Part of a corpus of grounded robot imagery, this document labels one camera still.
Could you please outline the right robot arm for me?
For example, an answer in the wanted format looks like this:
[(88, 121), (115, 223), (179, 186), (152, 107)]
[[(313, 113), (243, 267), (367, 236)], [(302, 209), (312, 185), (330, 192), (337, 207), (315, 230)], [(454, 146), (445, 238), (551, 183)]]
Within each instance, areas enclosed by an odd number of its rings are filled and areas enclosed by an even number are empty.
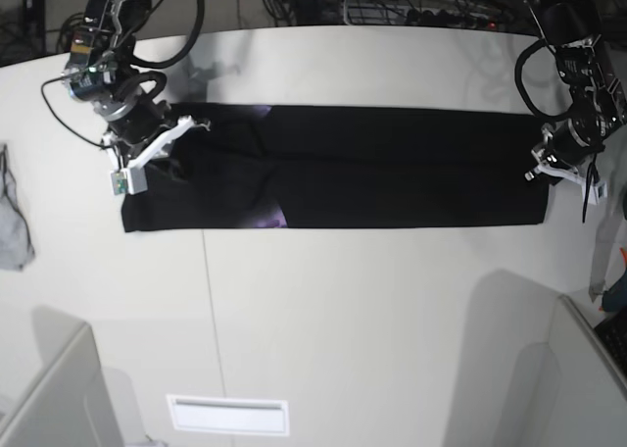
[(167, 86), (165, 70), (188, 55), (205, 17), (205, 0), (195, 0), (185, 44), (165, 60), (148, 61), (134, 54), (136, 34), (159, 6), (153, 0), (88, 0), (72, 36), (63, 83), (73, 99), (91, 104), (107, 124), (96, 146), (114, 155), (118, 170), (176, 126), (168, 104), (155, 98)]

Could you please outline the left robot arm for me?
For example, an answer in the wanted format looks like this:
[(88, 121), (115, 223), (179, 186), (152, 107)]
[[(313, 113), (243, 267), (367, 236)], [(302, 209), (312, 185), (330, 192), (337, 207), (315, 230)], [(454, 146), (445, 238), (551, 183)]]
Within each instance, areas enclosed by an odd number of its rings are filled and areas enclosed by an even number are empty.
[[(542, 141), (532, 149), (529, 181), (544, 175), (583, 185), (600, 183), (595, 166), (604, 143), (626, 125), (626, 98), (615, 75), (593, 0), (523, 0), (538, 30), (538, 39), (518, 56), (514, 82), (528, 110), (543, 122)], [(571, 103), (561, 114), (548, 114), (532, 101), (523, 68), (546, 49), (554, 57), (559, 79)]]

